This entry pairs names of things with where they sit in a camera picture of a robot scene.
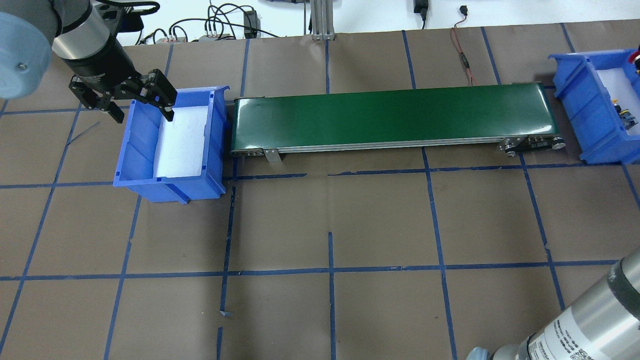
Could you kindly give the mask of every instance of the empty blue bin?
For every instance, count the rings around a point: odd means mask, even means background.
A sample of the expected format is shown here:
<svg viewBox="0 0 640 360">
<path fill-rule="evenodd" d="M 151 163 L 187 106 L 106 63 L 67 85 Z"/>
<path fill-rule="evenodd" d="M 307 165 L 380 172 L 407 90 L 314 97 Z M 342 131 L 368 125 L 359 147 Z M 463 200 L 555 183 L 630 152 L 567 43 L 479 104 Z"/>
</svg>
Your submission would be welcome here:
<svg viewBox="0 0 640 360">
<path fill-rule="evenodd" d="M 612 103 L 624 97 L 619 105 L 640 118 L 640 76 L 627 61 L 635 51 L 549 56 L 557 62 L 556 97 L 562 101 L 582 147 L 580 158 L 587 163 L 629 164 L 640 160 L 640 125 L 626 130 Z"/>
<path fill-rule="evenodd" d="M 149 104 L 132 101 L 113 186 L 151 202 L 217 199 L 229 86 L 178 90 L 173 122 Z"/>
</svg>

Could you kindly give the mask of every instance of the red object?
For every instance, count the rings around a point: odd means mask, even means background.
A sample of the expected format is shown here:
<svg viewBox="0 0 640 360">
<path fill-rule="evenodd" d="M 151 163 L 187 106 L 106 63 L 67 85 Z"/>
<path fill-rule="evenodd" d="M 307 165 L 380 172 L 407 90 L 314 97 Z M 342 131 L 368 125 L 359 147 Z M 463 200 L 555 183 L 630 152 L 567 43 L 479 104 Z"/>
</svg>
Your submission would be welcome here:
<svg viewBox="0 0 640 360">
<path fill-rule="evenodd" d="M 638 56 L 640 56 L 640 50 L 631 54 L 631 56 L 629 57 L 629 63 L 633 63 Z"/>
</svg>

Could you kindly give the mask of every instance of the white background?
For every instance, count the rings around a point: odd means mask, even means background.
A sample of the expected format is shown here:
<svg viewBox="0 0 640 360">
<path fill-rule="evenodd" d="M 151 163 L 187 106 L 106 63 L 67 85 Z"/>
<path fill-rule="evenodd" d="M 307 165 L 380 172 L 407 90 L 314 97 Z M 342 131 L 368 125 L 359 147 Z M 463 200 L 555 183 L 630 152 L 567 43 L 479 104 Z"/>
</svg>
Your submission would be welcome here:
<svg viewBox="0 0 640 360">
<path fill-rule="evenodd" d="M 209 0 L 156 1 L 161 5 L 160 10 L 143 17 L 145 36 L 156 28 L 167 30 L 176 20 L 207 16 Z M 226 2 L 212 0 L 216 6 Z M 267 0 L 239 0 L 235 4 L 254 6 L 262 29 L 281 37 L 300 36 L 307 27 L 303 4 Z M 450 28 L 461 19 L 458 8 L 463 4 L 468 6 L 469 18 L 462 26 L 640 19 L 640 0 L 430 0 L 427 28 Z M 422 26 L 420 15 L 413 13 L 413 0 L 334 0 L 333 7 L 336 33 L 409 30 Z M 229 18 L 231 22 L 243 24 L 240 12 L 229 14 Z M 204 35 L 202 21 L 181 26 L 189 33 L 189 40 Z M 119 35 L 118 39 L 123 45 L 133 45 L 137 37 L 137 33 L 128 33 Z"/>
</svg>

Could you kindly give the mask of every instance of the blue plastic bin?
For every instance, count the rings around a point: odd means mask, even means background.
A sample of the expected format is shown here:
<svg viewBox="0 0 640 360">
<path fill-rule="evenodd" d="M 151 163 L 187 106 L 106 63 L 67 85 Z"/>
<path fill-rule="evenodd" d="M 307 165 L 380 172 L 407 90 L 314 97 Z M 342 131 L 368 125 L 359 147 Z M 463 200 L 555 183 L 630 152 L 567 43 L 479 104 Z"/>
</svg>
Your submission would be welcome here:
<svg viewBox="0 0 640 360">
<path fill-rule="evenodd" d="M 640 135 L 627 133 L 612 104 L 609 91 L 597 72 L 622 68 L 635 91 L 634 95 L 640 97 L 640 76 L 636 74 L 635 66 L 627 61 L 634 51 L 611 50 L 549 56 L 557 61 L 554 76 L 556 97 L 562 101 L 582 147 L 580 158 L 587 163 L 621 161 L 629 164 L 640 160 Z M 640 118 L 640 113 L 633 115 Z"/>
<path fill-rule="evenodd" d="M 155 107 L 132 101 L 113 186 L 126 187 L 151 202 L 182 204 L 189 200 L 217 199 L 225 193 L 222 153 L 228 126 L 224 93 L 228 89 L 229 86 L 216 86 L 178 90 L 174 109 L 208 106 L 199 176 L 154 177 L 160 127 L 166 120 Z"/>
</svg>

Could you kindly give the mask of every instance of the green conveyor belt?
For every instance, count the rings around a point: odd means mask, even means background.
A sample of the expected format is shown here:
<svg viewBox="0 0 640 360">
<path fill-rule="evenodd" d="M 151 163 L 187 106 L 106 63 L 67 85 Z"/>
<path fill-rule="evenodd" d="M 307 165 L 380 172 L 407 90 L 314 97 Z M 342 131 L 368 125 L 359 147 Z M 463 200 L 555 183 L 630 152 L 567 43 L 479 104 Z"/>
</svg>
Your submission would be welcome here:
<svg viewBox="0 0 640 360">
<path fill-rule="evenodd" d="M 236 100 L 232 154 L 499 142 L 558 134 L 542 84 Z"/>
</svg>

